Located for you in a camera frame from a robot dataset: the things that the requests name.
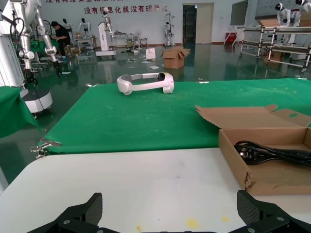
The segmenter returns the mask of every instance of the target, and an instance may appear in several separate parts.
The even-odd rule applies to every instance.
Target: green fabric
[[[56,40],[51,40],[52,45],[55,46],[56,48],[58,48],[58,42]],[[38,52],[38,53],[44,53],[44,48],[45,48],[45,43],[44,41],[31,41],[31,51],[32,52]]]
[[[299,79],[175,83],[125,96],[116,84],[90,88],[45,136],[61,142],[55,153],[173,150],[218,146],[218,128],[196,112],[202,107],[276,103],[311,115],[311,82]]]
[[[0,87],[0,138],[15,133],[26,123],[39,128],[37,121],[20,97],[20,89],[9,86]]]

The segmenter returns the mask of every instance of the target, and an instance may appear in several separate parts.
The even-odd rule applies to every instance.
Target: wall
[[[114,11],[110,14],[114,31],[134,33],[135,30],[140,29],[142,37],[147,37],[149,44],[161,44],[164,43],[165,15],[171,12],[175,16],[173,19],[175,42],[181,43],[183,3],[213,2],[212,42],[220,42],[224,41],[225,32],[230,26],[232,4],[239,1],[241,0],[42,0],[42,13],[44,19],[48,21],[62,23],[63,18],[66,18],[68,22],[74,25],[75,30],[78,29],[81,18],[84,17],[86,21],[91,23],[92,33],[98,37],[97,25],[103,20],[99,9],[100,7],[111,6]],[[253,1],[256,0],[250,0],[249,5],[252,5]],[[138,8],[141,5],[144,6],[143,13],[131,13],[131,6]],[[152,12],[146,12],[148,5],[152,6]],[[155,11],[155,5],[159,6],[158,11]],[[123,13],[124,6],[129,7],[129,13]],[[87,7],[90,8],[91,14],[85,14]],[[97,7],[97,14],[92,12],[93,7]],[[116,7],[120,7],[122,13],[115,13]]]

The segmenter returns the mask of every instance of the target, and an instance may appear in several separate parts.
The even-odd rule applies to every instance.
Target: floor
[[[300,69],[287,65],[270,64],[268,67],[263,61],[256,66],[256,58],[244,55],[239,61],[240,47],[232,51],[231,46],[222,45],[189,45],[190,55],[186,58],[184,68],[174,70],[162,67],[163,47],[156,47],[157,59],[148,64],[141,63],[141,55],[132,55],[125,49],[118,49],[115,61],[98,61],[94,54],[85,60],[74,59],[63,63],[64,74],[58,78],[54,69],[39,71],[37,79],[40,88],[51,90],[52,108],[37,117],[37,121],[47,133],[70,107],[85,93],[88,85],[116,83],[122,74],[137,74],[148,72],[169,72],[176,82],[195,81],[225,81],[247,79],[274,79],[284,77],[300,77]],[[301,77],[309,77],[306,71]],[[34,160],[35,153],[30,147],[37,145],[42,138],[39,131],[32,126],[25,126],[19,132],[0,139],[0,167],[7,180],[11,183],[15,177]]]

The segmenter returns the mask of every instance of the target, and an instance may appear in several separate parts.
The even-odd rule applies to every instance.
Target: man
[[[65,55],[64,47],[70,44],[70,36],[69,36],[68,30],[55,21],[53,21],[51,25],[55,29],[55,32],[56,32],[55,39],[58,41],[58,47],[59,47],[60,53],[62,55],[63,61],[65,61],[66,55]]]

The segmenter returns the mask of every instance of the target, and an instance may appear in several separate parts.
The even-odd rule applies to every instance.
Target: open cardboard box
[[[311,167],[272,160],[248,166],[234,145],[242,140],[278,149],[311,151],[311,116],[267,107],[202,108],[219,130],[219,147],[242,189],[252,195],[311,194]]]
[[[164,50],[161,57],[164,58],[164,68],[179,69],[185,65],[185,58],[190,54],[190,50],[182,46],[172,47]]]

